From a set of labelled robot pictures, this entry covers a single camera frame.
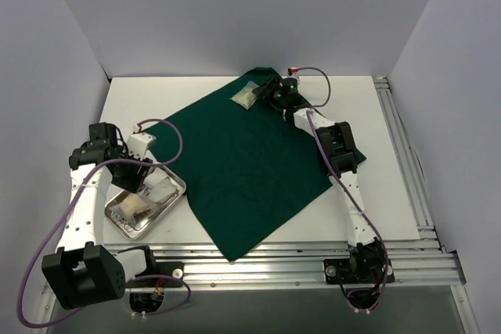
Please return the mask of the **tan-filled clear plastic bag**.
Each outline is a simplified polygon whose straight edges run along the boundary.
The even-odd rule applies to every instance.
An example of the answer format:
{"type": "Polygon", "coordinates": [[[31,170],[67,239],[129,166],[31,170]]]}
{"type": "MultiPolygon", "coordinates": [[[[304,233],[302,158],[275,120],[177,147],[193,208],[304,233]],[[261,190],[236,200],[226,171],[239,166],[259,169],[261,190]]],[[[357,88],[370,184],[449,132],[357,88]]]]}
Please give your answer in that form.
{"type": "Polygon", "coordinates": [[[123,191],[110,203],[110,211],[127,221],[149,209],[148,203],[139,195],[123,191]]]}

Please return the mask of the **green-filled clear plastic bag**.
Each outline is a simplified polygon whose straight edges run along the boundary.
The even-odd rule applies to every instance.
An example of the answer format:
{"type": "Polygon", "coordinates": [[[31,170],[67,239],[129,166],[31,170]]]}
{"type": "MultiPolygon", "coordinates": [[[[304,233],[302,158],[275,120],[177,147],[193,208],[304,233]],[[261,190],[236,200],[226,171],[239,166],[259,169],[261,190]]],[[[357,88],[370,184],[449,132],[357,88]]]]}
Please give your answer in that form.
{"type": "Polygon", "coordinates": [[[253,81],[248,81],[230,100],[242,106],[245,110],[249,110],[257,101],[257,96],[253,93],[253,90],[256,88],[258,88],[257,84],[253,81]]]}

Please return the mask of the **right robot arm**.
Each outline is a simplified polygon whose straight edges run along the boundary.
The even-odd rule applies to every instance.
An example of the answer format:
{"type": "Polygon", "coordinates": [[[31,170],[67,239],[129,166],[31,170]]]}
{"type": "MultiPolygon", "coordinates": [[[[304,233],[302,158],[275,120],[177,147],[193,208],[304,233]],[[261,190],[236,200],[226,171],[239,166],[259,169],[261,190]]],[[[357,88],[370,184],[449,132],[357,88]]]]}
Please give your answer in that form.
{"type": "Polygon", "coordinates": [[[358,180],[359,150],[347,122],[328,120],[298,90],[299,79],[291,75],[274,77],[253,90],[283,119],[311,135],[318,150],[319,166],[333,185],[344,191],[344,219],[347,226],[348,260],[332,265],[328,278],[340,283],[381,287],[393,280],[386,246],[375,225],[367,217],[358,180]]]}

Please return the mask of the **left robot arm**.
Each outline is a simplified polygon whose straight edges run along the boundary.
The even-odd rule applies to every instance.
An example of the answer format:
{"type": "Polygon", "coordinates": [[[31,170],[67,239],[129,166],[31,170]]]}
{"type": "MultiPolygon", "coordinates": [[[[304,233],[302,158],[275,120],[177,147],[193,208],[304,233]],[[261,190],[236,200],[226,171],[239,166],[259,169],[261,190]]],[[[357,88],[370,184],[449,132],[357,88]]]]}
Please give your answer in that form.
{"type": "Polygon", "coordinates": [[[158,267],[148,246],[113,255],[103,245],[106,196],[111,185],[129,193],[142,187],[151,160],[146,152],[152,135],[138,133],[123,140],[114,124],[89,127],[89,139],[69,157],[72,193],[70,213],[53,254],[41,270],[65,310],[120,299],[131,280],[150,286],[158,267]]]}

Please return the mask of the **green surgical drape cloth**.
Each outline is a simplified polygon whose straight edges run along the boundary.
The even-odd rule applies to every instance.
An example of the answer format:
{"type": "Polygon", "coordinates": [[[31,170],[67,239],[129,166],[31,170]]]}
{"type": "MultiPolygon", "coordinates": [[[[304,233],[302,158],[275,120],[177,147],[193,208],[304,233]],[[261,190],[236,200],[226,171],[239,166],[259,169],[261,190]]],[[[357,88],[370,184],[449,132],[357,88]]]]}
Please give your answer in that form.
{"type": "Polygon", "coordinates": [[[151,152],[187,185],[189,206],[224,258],[244,256],[331,188],[311,135],[266,102],[231,98],[248,82],[277,76],[254,68],[155,124],[151,152]]]}

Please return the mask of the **stainless steel instrument tray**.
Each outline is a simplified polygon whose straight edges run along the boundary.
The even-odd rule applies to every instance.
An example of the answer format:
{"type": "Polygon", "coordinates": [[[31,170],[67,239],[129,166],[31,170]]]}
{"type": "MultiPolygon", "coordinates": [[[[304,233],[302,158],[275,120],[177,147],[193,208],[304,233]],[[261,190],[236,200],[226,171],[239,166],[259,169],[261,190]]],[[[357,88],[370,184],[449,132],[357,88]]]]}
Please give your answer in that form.
{"type": "Polygon", "coordinates": [[[114,198],[123,191],[116,194],[106,205],[104,209],[105,218],[127,239],[137,240],[143,237],[148,231],[153,229],[153,226],[165,215],[169,214],[173,208],[179,204],[186,192],[186,183],[172,171],[166,169],[152,169],[146,176],[143,187],[139,192],[135,193],[141,196],[149,206],[149,209],[135,216],[134,221],[127,221],[119,215],[110,211],[110,203],[114,198]],[[153,203],[146,197],[147,187],[145,180],[148,178],[166,178],[169,177],[171,182],[176,186],[176,192],[163,203],[153,203]]]}

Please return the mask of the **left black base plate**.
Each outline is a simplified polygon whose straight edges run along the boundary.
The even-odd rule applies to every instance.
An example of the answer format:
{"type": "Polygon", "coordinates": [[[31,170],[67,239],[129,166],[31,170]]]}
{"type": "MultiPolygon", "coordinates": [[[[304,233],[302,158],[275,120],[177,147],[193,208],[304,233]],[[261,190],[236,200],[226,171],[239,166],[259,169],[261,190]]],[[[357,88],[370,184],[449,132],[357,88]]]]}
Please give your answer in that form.
{"type": "MultiPolygon", "coordinates": [[[[157,262],[156,265],[149,270],[144,271],[139,274],[138,277],[144,275],[167,275],[176,279],[183,279],[185,264],[181,261],[161,261],[157,262]]],[[[127,288],[181,288],[181,282],[174,282],[170,279],[166,280],[163,278],[147,278],[139,281],[131,280],[126,283],[127,288]]]]}

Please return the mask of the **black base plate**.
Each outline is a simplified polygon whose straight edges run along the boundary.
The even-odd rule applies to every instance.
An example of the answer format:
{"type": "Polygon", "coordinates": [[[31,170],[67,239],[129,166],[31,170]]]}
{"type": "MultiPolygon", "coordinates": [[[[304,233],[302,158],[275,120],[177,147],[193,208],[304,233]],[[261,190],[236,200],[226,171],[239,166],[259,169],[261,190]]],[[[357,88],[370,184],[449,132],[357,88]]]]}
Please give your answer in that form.
{"type": "Polygon", "coordinates": [[[377,284],[384,278],[384,259],[349,257],[324,259],[324,276],[327,284],[377,284]]]}
{"type": "MultiPolygon", "coordinates": [[[[161,261],[157,262],[156,265],[149,270],[144,271],[139,274],[138,277],[144,275],[167,275],[176,279],[183,279],[185,264],[181,261],[161,261]]],[[[170,279],[166,280],[163,278],[147,278],[139,281],[131,280],[126,283],[127,288],[181,288],[181,282],[174,282],[170,279]]]]}

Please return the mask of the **aluminium rail frame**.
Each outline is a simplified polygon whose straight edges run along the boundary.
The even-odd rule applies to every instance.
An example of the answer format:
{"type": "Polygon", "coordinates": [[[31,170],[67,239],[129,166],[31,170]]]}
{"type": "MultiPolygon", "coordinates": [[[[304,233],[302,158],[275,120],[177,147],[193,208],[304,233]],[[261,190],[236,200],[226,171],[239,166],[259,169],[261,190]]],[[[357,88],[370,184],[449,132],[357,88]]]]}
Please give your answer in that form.
{"type": "Polygon", "coordinates": [[[369,154],[363,164],[362,198],[384,234],[395,281],[382,307],[351,313],[334,286],[324,281],[325,259],[347,256],[341,216],[330,208],[340,193],[329,190],[246,256],[227,261],[188,207],[180,203],[145,236],[162,261],[181,261],[196,298],[186,327],[211,331],[225,309],[226,332],[269,332],[285,327],[276,315],[288,313],[295,332],[313,323],[338,332],[476,333],[460,259],[440,243],[427,207],[424,177],[396,113],[388,84],[369,76],[333,76],[326,114],[361,127],[369,154]]]}

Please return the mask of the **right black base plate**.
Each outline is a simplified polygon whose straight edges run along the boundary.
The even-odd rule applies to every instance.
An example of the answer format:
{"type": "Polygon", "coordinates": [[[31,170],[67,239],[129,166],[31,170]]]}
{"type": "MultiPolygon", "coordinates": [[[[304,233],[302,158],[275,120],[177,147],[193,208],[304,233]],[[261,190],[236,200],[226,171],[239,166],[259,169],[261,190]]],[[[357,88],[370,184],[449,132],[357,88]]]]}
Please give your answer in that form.
{"type": "Polygon", "coordinates": [[[384,259],[349,257],[324,259],[324,276],[327,284],[377,284],[384,278],[384,259]]]}

